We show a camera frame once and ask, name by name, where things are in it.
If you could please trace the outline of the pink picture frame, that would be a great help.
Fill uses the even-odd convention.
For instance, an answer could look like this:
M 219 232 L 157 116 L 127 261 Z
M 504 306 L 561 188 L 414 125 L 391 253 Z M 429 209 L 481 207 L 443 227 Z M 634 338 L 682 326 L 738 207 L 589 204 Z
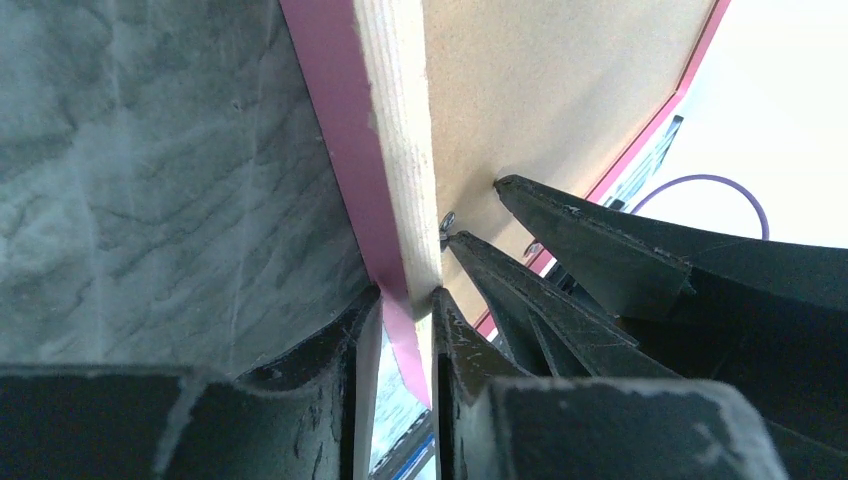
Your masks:
M 427 295 L 447 285 L 479 313 L 457 266 L 442 258 L 423 5 L 427 1 L 285 1 L 297 58 L 408 391 L 431 401 Z M 702 32 L 671 98 L 601 181 L 600 199 L 691 84 L 727 10 Z

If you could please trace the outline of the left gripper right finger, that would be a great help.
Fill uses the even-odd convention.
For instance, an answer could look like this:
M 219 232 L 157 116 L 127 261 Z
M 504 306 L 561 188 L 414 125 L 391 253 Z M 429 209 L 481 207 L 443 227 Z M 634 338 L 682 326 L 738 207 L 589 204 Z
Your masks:
M 441 479 L 784 479 L 754 407 L 713 381 L 534 377 L 433 306 Z

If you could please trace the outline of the brown backing board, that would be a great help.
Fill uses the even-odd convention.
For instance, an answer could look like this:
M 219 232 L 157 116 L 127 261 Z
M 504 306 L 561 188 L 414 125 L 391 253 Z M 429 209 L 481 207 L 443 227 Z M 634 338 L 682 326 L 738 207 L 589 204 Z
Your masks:
M 577 196 L 679 85 L 712 1 L 427 1 L 436 208 L 512 258 L 531 235 L 498 199 L 517 174 Z

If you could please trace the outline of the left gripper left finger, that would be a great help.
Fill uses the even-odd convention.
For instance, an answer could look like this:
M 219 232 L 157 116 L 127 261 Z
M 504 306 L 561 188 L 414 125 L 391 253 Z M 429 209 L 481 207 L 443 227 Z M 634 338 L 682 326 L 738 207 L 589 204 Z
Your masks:
M 229 379 L 183 365 L 5 365 L 5 479 L 364 479 L 380 290 Z

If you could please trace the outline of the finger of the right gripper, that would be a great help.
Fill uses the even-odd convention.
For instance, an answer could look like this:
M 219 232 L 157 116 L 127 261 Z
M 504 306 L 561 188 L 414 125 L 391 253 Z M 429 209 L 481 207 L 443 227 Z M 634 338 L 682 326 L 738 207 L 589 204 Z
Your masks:
M 607 317 L 488 242 L 461 231 L 448 246 L 489 307 L 506 351 L 525 370 L 559 377 L 679 377 Z
M 611 210 L 519 175 L 501 203 L 608 312 L 655 322 L 847 329 L 844 249 L 757 240 Z

